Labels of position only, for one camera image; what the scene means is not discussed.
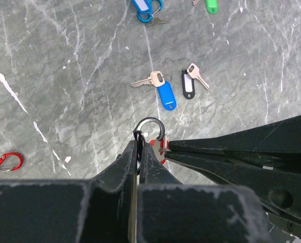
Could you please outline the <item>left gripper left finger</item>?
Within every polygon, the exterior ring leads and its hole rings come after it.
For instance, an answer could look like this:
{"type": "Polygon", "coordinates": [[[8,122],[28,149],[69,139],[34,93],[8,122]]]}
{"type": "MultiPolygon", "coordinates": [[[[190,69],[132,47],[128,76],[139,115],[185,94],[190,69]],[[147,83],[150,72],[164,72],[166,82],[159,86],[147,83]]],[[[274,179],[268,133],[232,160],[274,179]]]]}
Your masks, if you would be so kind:
{"type": "Polygon", "coordinates": [[[0,180],[0,242],[135,242],[137,145],[91,179],[0,180]]]}

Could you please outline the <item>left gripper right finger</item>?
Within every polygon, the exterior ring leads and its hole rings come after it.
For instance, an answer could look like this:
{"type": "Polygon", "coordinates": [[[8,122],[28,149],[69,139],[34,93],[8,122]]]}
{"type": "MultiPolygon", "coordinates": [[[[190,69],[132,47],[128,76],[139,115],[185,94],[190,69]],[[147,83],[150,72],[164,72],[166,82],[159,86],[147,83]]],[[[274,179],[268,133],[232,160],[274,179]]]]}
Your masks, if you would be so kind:
{"type": "Polygon", "coordinates": [[[251,189],[181,184],[149,144],[142,150],[136,220],[138,242],[272,242],[251,189]]]}

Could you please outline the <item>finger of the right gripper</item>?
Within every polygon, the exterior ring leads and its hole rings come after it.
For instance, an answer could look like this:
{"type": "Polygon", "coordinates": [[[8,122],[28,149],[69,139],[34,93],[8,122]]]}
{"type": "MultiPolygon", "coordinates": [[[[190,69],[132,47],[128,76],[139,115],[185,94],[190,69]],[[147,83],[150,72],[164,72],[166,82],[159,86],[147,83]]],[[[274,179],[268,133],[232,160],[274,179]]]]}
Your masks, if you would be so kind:
{"type": "Polygon", "coordinates": [[[215,138],[170,141],[169,149],[189,153],[301,153],[301,115],[215,138]]]}
{"type": "Polygon", "coordinates": [[[183,152],[168,152],[166,158],[218,184],[246,186],[255,192],[265,211],[301,225],[301,174],[266,170],[229,163],[214,156],[193,156],[183,152]]]}

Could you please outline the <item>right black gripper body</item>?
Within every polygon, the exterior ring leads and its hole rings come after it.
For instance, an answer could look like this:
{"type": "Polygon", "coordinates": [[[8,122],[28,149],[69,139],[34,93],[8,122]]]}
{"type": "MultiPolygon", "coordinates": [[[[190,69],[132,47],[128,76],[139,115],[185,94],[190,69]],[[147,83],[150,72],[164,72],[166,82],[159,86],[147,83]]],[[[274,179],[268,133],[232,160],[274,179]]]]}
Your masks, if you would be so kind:
{"type": "Polygon", "coordinates": [[[301,239],[301,220],[290,215],[277,215],[275,212],[266,207],[263,207],[263,210],[267,213],[270,224],[276,226],[289,235],[294,235],[301,239]]]}

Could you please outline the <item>red tag key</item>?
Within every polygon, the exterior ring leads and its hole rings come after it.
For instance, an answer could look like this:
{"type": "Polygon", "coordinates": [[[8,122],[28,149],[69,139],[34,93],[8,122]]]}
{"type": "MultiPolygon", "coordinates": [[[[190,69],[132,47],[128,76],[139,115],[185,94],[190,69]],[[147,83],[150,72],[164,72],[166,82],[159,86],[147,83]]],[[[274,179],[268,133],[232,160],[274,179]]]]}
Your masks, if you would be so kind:
{"type": "Polygon", "coordinates": [[[155,153],[156,159],[161,163],[164,164],[165,159],[165,153],[169,151],[169,141],[167,140],[167,137],[164,136],[161,141],[158,139],[153,139],[150,141],[150,145],[153,148],[153,151],[155,153]]]}

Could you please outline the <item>black S carabiner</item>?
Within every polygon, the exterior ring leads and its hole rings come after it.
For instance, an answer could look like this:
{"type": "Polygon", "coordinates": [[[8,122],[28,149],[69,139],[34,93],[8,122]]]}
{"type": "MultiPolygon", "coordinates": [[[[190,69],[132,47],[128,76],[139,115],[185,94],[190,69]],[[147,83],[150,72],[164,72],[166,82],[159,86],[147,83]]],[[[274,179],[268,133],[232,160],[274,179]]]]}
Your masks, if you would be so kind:
{"type": "Polygon", "coordinates": [[[160,145],[165,139],[164,124],[158,118],[145,117],[137,123],[133,130],[133,138],[137,144],[137,175],[140,174],[143,148],[147,142],[151,141],[151,138],[146,137],[147,132],[153,135],[155,142],[159,142],[160,145]]]}

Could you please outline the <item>red S carabiner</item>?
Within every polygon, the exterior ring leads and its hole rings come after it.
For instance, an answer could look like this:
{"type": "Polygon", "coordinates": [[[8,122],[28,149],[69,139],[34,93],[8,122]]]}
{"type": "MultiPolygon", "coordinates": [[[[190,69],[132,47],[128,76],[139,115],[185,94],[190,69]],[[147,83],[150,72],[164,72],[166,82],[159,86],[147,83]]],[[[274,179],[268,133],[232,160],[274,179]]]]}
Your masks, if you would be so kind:
{"type": "Polygon", "coordinates": [[[0,155],[0,173],[20,169],[24,164],[24,157],[18,152],[7,152],[0,155]]]}

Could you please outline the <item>blue tag key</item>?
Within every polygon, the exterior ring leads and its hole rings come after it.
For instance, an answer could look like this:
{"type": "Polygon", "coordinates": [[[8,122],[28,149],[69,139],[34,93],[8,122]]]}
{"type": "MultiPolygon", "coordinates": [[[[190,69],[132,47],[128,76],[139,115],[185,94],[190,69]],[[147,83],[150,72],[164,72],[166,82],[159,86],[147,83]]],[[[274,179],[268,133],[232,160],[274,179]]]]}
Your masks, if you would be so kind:
{"type": "Polygon", "coordinates": [[[161,103],[166,110],[172,111],[176,108],[177,103],[171,85],[167,80],[165,80],[165,76],[161,71],[152,71],[146,79],[142,79],[131,84],[133,88],[144,85],[156,87],[161,103]]]}
{"type": "Polygon", "coordinates": [[[156,13],[161,11],[164,6],[162,0],[132,0],[132,3],[137,9],[136,15],[138,20],[146,26],[168,23],[167,21],[156,17],[156,13]],[[153,8],[153,2],[157,2],[159,5],[156,10],[153,8]]]}

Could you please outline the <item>green tag key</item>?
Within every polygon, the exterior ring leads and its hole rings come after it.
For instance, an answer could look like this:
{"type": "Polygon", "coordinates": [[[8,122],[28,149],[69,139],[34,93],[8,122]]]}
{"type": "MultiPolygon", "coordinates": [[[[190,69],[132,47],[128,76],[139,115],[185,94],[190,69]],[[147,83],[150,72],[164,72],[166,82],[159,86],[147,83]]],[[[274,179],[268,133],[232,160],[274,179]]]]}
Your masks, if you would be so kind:
{"type": "Polygon", "coordinates": [[[216,14],[218,12],[218,0],[204,0],[207,12],[209,14],[216,14]]]}

